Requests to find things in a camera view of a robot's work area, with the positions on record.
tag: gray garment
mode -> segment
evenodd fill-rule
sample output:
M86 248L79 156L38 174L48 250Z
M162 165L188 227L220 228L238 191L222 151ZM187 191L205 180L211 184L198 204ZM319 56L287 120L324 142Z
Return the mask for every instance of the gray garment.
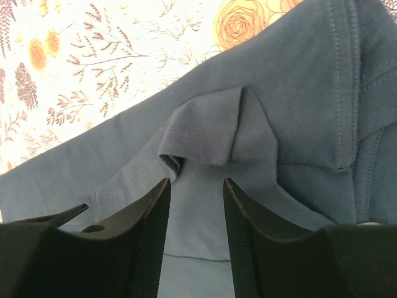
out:
M80 230L170 177L159 297L232 297L225 177L310 230L397 223L396 67L397 28L378 0L305 0L252 40L1 176L4 221L85 202L90 209L64 227Z

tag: folded fabric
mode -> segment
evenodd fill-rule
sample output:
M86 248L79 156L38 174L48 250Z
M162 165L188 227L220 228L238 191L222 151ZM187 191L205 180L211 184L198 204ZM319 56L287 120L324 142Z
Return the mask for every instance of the folded fabric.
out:
M214 292L231 276L222 262L225 177L308 230L392 224L396 146L396 24L378 0L305 0L252 40L1 176L0 209L9 222L86 203L65 225L79 230L170 177L159 297L230 297L230 288ZM179 282L172 264L189 258L213 261L213 272L189 261L197 280Z

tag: floral pattern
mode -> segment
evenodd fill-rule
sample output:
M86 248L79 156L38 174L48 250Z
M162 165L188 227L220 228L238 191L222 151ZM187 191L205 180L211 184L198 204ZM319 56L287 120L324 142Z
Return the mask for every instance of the floral pattern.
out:
M302 0L0 0L0 174L253 38ZM382 0L397 19L397 0Z

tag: gray cloth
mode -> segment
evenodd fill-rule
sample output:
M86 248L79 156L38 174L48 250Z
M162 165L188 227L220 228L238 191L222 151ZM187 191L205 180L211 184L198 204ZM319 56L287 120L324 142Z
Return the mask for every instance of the gray cloth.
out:
M64 227L80 230L170 177L159 297L232 297L225 177L310 230L397 223L396 67L397 28L378 0L305 0L252 40L1 176L4 221L85 202L90 209Z

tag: floral tablecloth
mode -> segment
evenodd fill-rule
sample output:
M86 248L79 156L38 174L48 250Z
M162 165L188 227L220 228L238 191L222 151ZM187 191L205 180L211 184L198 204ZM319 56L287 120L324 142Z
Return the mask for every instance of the floral tablecloth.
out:
M302 0L0 0L0 174L265 30ZM397 0L383 0L397 19Z

